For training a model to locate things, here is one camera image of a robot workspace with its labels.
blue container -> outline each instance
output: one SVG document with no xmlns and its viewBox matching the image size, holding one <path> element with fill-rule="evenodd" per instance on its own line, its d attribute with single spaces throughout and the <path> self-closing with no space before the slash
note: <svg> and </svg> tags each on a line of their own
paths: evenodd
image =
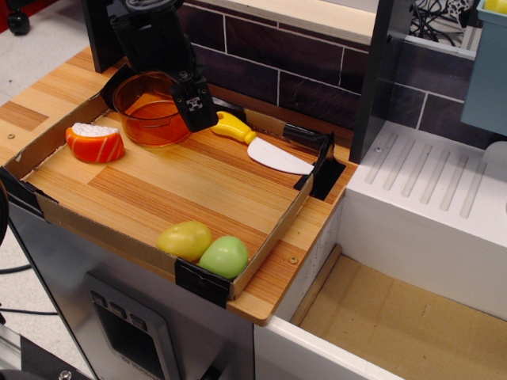
<svg viewBox="0 0 507 380">
<path fill-rule="evenodd" d="M 461 121 L 507 135 L 507 15 L 477 6 L 484 21 Z"/>
</svg>

toy knife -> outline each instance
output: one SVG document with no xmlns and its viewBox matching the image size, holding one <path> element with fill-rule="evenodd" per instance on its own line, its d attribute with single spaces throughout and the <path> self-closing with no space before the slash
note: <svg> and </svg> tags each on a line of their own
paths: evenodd
<svg viewBox="0 0 507 380">
<path fill-rule="evenodd" d="M 248 155 L 255 161 L 286 173 L 307 175 L 314 166 L 257 137 L 257 133 L 236 116 L 219 111 L 219 122 L 211 127 L 217 135 L 236 139 L 248 145 Z"/>
</svg>

gray floor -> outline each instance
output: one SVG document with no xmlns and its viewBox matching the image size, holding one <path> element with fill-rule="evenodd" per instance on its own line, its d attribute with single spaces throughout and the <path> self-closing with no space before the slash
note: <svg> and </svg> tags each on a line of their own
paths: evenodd
<svg viewBox="0 0 507 380">
<path fill-rule="evenodd" d="M 81 2 L 59 0 L 30 17 L 30 32 L 0 33 L 0 105 L 67 61 L 88 45 Z M 27 264 L 8 231 L 0 247 L 0 268 Z M 9 309 L 54 311 L 33 271 L 0 276 L 0 303 Z M 59 317 L 4 313 L 6 326 L 91 377 Z"/>
</svg>

toy apple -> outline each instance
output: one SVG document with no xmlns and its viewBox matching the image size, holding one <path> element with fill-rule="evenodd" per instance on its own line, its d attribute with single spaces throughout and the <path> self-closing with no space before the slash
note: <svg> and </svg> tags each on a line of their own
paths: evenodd
<svg viewBox="0 0 507 380">
<path fill-rule="evenodd" d="M 195 220 L 181 222 L 162 232 L 157 248 L 188 261 L 198 260 L 213 241 L 208 226 Z"/>
<path fill-rule="evenodd" d="M 248 264 L 248 249 L 235 236 L 222 236 L 206 249 L 199 266 L 216 275 L 233 279 Z"/>
</svg>

white knife blade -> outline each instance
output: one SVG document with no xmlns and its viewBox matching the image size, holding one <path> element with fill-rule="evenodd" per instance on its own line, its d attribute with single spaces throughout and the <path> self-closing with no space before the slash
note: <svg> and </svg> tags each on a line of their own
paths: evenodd
<svg viewBox="0 0 507 380">
<path fill-rule="evenodd" d="M 308 162 L 259 137 L 253 139 L 247 151 L 253 160 L 281 172 L 306 176 L 314 169 Z"/>
</svg>

